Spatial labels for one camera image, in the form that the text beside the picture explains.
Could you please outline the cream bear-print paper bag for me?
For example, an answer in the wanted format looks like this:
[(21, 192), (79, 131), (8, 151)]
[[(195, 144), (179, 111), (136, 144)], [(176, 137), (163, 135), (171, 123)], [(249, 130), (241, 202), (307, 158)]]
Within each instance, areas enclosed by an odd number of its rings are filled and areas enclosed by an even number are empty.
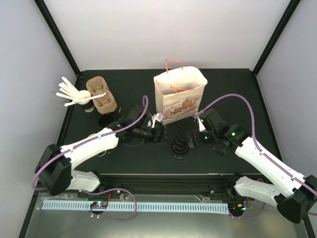
[(154, 77), (156, 111), (163, 115), (161, 123), (167, 125), (193, 116), (198, 112), (208, 80), (193, 66), (169, 69)]

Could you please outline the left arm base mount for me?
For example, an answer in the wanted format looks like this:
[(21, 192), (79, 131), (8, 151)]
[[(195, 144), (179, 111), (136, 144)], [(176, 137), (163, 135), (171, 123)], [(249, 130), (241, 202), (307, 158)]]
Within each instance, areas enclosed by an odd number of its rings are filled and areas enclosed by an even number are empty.
[(89, 192), (89, 191), (85, 191), (85, 190), (80, 190), (79, 192), (84, 193), (86, 195), (90, 195), (90, 196), (100, 196), (100, 195), (104, 195), (106, 193), (110, 193), (113, 191), (122, 191), (122, 188), (111, 188), (111, 189), (107, 189), (101, 192)]

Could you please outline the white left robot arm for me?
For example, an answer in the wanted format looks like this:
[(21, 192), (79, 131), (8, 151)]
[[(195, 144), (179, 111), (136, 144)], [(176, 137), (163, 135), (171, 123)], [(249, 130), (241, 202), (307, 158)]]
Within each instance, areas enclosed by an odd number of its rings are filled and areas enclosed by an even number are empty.
[(144, 143), (166, 141), (163, 114), (151, 115), (142, 106), (135, 106), (128, 116), (109, 123), (100, 132), (83, 140), (61, 147), (49, 145), (35, 169), (35, 178), (50, 195), (66, 190), (84, 190), (95, 198), (103, 197), (106, 185), (96, 172), (78, 171), (76, 168), (88, 159), (116, 148), (133, 138)]

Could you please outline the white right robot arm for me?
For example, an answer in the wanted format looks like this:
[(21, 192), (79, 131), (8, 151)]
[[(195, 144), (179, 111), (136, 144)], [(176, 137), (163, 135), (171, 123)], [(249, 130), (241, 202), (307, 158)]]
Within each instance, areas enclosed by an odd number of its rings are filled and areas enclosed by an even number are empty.
[(243, 127), (228, 124), (213, 109), (194, 116), (204, 143), (220, 155), (230, 152), (251, 164), (270, 183), (240, 176), (225, 187), (231, 200), (251, 197), (277, 208), (288, 221), (298, 224), (317, 202), (317, 178), (295, 171), (265, 149)]

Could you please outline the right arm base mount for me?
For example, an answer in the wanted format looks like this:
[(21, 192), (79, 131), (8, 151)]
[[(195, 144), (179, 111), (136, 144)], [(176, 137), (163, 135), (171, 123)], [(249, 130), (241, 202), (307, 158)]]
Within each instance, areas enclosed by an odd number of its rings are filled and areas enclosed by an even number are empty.
[(238, 179), (242, 177), (241, 174), (234, 173), (228, 178), (221, 178), (219, 181), (213, 182), (209, 185), (210, 195), (212, 198), (219, 198), (225, 201), (245, 201), (246, 196), (238, 194), (234, 188)]

